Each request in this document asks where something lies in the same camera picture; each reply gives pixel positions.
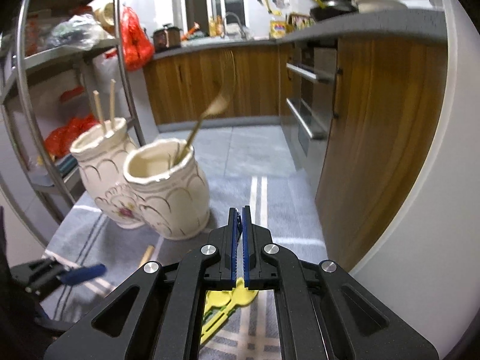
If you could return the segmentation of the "yellow plastic spoon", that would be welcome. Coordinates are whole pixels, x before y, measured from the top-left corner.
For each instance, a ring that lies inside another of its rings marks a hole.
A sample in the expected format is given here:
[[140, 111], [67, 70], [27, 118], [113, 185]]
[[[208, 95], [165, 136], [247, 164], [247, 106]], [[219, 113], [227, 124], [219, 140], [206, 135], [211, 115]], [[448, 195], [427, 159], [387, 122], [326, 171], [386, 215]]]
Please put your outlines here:
[[244, 278], [238, 278], [233, 289], [232, 301], [228, 304], [225, 310], [228, 312], [228, 318], [237, 308], [249, 306], [250, 303], [255, 300], [257, 294], [257, 290], [250, 290], [247, 288]]

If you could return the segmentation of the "wooden chopstick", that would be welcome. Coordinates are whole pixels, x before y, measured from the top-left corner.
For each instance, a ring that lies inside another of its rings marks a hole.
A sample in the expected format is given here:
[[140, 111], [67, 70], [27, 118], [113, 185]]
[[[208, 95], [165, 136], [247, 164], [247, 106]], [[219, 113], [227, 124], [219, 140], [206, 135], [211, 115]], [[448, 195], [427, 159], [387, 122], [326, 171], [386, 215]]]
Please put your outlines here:
[[96, 107], [96, 111], [97, 111], [97, 119], [98, 119], [98, 121], [101, 125], [103, 135], [106, 135], [107, 134], [107, 126], [105, 124], [105, 119], [104, 119], [104, 116], [103, 116], [103, 108], [102, 108], [101, 98], [100, 98], [99, 92], [97, 90], [94, 90], [93, 95], [94, 95], [94, 102], [95, 102], [95, 107]]
[[139, 267], [142, 267], [144, 264], [148, 263], [151, 260], [152, 254], [155, 251], [154, 245], [150, 244], [146, 249], [142, 256], [142, 259], [139, 263]]
[[110, 116], [110, 128], [115, 130], [115, 110], [116, 110], [116, 95], [115, 95], [116, 80], [110, 80], [110, 92], [109, 92], [109, 116]]

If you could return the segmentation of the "yellow plastic fork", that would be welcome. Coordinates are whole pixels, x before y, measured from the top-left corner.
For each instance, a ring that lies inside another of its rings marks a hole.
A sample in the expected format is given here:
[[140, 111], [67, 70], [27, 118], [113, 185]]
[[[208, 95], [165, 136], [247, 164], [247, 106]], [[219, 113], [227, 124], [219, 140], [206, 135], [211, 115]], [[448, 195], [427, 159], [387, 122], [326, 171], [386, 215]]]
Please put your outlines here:
[[205, 345], [228, 319], [228, 312], [225, 310], [232, 301], [232, 296], [233, 290], [208, 291], [200, 336], [201, 346]]

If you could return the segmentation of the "wooden kitchen cabinets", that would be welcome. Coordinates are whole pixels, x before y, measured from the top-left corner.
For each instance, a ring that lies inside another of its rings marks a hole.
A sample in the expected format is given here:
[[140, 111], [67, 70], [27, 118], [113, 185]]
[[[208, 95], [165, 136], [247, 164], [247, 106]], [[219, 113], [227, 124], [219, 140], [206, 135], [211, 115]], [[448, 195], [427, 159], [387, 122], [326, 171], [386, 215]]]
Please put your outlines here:
[[297, 44], [173, 49], [143, 68], [156, 138], [187, 138], [219, 93], [226, 55], [233, 99], [208, 120], [195, 156], [216, 193], [258, 189], [257, 222], [307, 261], [351, 270], [398, 213], [438, 126], [444, 43], [347, 37]]

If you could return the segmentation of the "kitchen sink faucet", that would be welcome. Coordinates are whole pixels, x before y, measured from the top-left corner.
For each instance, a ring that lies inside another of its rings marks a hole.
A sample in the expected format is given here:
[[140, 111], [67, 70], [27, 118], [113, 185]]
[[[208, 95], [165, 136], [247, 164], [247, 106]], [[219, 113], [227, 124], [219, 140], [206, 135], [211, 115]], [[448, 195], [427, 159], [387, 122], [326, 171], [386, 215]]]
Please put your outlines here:
[[247, 33], [238, 15], [227, 11], [224, 15], [224, 37], [247, 40]]

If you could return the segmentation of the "grey checked table cloth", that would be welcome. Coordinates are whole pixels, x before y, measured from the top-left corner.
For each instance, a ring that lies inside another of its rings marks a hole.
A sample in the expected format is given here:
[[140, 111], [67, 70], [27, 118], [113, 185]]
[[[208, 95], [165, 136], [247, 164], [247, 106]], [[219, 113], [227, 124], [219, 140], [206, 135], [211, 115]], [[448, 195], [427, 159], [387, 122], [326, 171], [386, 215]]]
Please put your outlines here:
[[148, 262], [46, 351], [47, 359], [196, 359], [210, 290], [271, 290], [285, 359], [321, 359], [318, 266], [278, 244], [250, 207], [172, 265]]

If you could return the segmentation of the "white ceramic double utensil holder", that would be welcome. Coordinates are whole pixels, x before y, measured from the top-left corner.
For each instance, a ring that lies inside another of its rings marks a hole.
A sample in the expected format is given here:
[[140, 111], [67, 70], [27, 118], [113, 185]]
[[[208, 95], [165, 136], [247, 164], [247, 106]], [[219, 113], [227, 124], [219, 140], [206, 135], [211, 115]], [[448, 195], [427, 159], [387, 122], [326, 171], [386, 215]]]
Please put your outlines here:
[[121, 228], [147, 225], [165, 239], [197, 236], [210, 219], [210, 190], [194, 148], [182, 139], [138, 147], [124, 118], [96, 124], [72, 142], [94, 204]]

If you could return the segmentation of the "orange bags on lower shelf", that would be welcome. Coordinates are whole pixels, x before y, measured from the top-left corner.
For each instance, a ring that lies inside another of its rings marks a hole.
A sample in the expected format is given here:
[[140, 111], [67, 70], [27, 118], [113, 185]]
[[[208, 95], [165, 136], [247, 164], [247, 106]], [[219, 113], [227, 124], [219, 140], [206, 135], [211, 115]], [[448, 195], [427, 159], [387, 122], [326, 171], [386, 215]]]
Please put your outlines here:
[[98, 124], [92, 114], [85, 118], [73, 117], [66, 125], [52, 131], [44, 140], [47, 153], [53, 160], [63, 158], [70, 153], [70, 147], [75, 139]]

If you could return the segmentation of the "metal storage shelf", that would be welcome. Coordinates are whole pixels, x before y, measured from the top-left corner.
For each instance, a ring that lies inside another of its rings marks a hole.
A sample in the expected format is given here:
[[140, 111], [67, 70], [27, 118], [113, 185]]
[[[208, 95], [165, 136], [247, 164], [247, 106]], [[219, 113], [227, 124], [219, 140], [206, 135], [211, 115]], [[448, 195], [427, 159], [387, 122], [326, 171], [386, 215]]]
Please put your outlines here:
[[[144, 141], [134, 96], [120, 56], [122, 40], [116, 26], [74, 30], [69, 21], [80, 16], [94, 24], [95, 0], [19, 0], [1, 30], [1, 187], [13, 210], [41, 244], [46, 244], [84, 188], [70, 155], [47, 149], [55, 129], [95, 112], [94, 92], [108, 100], [108, 79], [95, 63], [113, 57], [117, 114], [128, 132]], [[112, 5], [120, 23], [120, 0]]]

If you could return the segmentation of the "golden fork in holder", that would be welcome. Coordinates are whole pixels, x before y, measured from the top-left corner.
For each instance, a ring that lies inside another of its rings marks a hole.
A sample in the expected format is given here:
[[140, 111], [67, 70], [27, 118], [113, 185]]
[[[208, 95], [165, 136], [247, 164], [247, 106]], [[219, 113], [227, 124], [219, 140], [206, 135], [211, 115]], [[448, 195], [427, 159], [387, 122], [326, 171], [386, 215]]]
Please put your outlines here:
[[191, 152], [191, 146], [193, 145], [194, 139], [204, 120], [213, 116], [220, 116], [229, 108], [236, 86], [236, 64], [233, 52], [231, 50], [224, 52], [220, 61], [222, 72], [224, 73], [220, 91], [208, 105], [208, 108], [201, 114], [201, 116], [199, 116], [199, 119], [188, 135], [185, 145], [178, 151], [176, 157], [172, 161], [172, 167], [179, 165], [185, 156]]

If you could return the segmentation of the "red plastic bag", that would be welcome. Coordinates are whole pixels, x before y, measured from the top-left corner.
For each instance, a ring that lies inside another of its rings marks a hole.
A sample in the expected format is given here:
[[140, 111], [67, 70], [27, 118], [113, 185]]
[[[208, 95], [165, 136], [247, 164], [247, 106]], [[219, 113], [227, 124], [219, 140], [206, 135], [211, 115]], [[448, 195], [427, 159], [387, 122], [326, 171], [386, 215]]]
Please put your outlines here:
[[155, 49], [131, 7], [124, 7], [122, 11], [120, 31], [126, 70], [133, 72], [143, 68], [151, 61]]

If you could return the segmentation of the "electric rice cooker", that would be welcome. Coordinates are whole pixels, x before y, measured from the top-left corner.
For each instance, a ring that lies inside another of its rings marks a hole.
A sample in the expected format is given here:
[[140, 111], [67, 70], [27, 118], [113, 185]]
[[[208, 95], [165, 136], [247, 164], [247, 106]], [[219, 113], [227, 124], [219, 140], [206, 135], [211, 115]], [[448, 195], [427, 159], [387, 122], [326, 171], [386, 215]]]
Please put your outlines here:
[[166, 24], [152, 35], [154, 51], [160, 53], [182, 45], [181, 30], [172, 24]]

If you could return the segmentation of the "yellow oil bottle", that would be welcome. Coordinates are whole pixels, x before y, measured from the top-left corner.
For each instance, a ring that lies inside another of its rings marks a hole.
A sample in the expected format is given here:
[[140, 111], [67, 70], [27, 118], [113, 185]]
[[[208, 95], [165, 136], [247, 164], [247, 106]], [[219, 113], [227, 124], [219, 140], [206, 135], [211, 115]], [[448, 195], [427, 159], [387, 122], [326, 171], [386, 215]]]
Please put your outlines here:
[[283, 38], [287, 34], [287, 22], [284, 16], [271, 15], [269, 22], [269, 37]]

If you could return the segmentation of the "black frying pan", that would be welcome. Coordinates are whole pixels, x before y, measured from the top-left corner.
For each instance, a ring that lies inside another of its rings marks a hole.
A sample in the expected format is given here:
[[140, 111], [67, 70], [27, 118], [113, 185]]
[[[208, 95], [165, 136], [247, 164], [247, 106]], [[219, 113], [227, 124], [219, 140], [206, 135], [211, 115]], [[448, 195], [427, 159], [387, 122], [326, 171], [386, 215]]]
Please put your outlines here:
[[358, 12], [351, 0], [313, 0], [315, 7], [310, 10], [310, 16], [315, 22], [331, 19], [336, 16]]

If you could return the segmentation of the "white bowl on counter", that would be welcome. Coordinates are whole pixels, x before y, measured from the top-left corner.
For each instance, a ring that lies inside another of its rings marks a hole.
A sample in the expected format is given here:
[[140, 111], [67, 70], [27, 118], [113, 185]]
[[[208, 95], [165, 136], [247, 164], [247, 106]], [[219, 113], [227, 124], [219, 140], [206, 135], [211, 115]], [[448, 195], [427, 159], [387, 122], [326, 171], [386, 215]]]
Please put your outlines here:
[[360, 13], [376, 11], [401, 10], [408, 6], [397, 0], [353, 0]]

